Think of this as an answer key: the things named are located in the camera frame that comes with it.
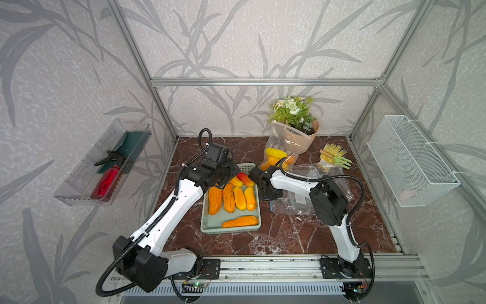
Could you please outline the clear zip-top bag pink zipper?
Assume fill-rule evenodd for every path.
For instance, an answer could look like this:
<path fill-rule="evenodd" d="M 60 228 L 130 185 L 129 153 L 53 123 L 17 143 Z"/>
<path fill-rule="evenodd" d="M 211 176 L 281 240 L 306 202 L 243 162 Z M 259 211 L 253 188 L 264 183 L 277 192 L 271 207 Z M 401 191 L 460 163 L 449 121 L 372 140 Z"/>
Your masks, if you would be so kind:
<path fill-rule="evenodd" d="M 267 141 L 267 144 L 265 146 L 262 163 L 268 160 L 267 154 L 265 152 L 267 148 L 280 149 L 286 152 L 287 156 L 294 155 L 297 160 L 300 154 L 306 152 L 311 146 L 314 139 L 316 138 L 316 132 L 319 130 L 320 127 L 317 120 L 313 121 L 311 123 L 311 134 L 308 135 L 305 132 L 297 130 L 294 127 L 276 121 L 272 122 L 270 126 L 272 133 L 270 134 L 269 140 Z"/>

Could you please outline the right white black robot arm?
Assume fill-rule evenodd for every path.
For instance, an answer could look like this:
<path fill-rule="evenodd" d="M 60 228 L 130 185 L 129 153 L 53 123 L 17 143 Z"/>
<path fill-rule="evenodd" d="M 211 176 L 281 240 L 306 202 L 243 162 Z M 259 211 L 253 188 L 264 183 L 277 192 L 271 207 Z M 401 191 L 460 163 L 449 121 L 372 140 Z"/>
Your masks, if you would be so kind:
<path fill-rule="evenodd" d="M 258 185 L 263 200 L 281 198 L 283 192 L 288 191 L 312 202 L 317 218 L 329 227 L 337 246 L 337 258 L 320 260 L 323 277 L 372 278 L 375 275 L 374 258 L 365 258 L 350 223 L 364 200 L 365 188 L 359 179 L 347 175 L 310 178 L 275 166 L 267 170 L 255 167 L 249 178 Z M 348 211 L 349 200 L 336 184 L 336 179 L 356 181 L 361 189 L 361 196 L 351 211 Z"/>

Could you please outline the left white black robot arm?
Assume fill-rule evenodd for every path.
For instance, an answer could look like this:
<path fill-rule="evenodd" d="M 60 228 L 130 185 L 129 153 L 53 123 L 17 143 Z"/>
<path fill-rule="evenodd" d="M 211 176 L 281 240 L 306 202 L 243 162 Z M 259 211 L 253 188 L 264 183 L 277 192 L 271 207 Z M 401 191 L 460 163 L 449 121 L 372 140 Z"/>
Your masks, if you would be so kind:
<path fill-rule="evenodd" d="M 238 165 L 228 160 L 211 168 L 207 162 L 187 165 L 178 174 L 175 187 L 163 205 L 130 238 L 120 236 L 113 244 L 114 261 L 96 284 L 96 295 L 114 296 L 134 287 L 152 292 L 167 277 L 191 272 L 197 255 L 189 249 L 164 250 L 168 238 L 189 209 L 211 187 L 225 186 L 239 173 Z M 104 290 L 111 272 L 117 271 L 130 284 Z"/>

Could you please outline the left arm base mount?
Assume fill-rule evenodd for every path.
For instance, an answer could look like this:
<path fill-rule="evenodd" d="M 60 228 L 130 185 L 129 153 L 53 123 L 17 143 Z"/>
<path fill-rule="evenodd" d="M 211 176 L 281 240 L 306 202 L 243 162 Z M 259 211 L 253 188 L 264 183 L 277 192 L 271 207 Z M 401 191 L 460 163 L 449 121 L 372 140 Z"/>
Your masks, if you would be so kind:
<path fill-rule="evenodd" d="M 189 272 L 180 272 L 172 277 L 175 280 L 188 279 L 218 279 L 221 271 L 221 260 L 218 258 L 202 258 L 196 261 L 195 266 Z"/>

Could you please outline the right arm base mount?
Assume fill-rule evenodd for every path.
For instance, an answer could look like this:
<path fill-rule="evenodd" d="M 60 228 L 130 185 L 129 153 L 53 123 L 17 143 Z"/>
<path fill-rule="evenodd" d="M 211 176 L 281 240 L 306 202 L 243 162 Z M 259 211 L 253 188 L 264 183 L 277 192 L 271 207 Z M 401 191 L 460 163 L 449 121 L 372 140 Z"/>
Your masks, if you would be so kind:
<path fill-rule="evenodd" d="M 320 257 L 319 262 L 324 279 L 371 279 L 373 277 L 372 265 L 362 254 L 359 254 L 354 262 L 325 255 Z"/>

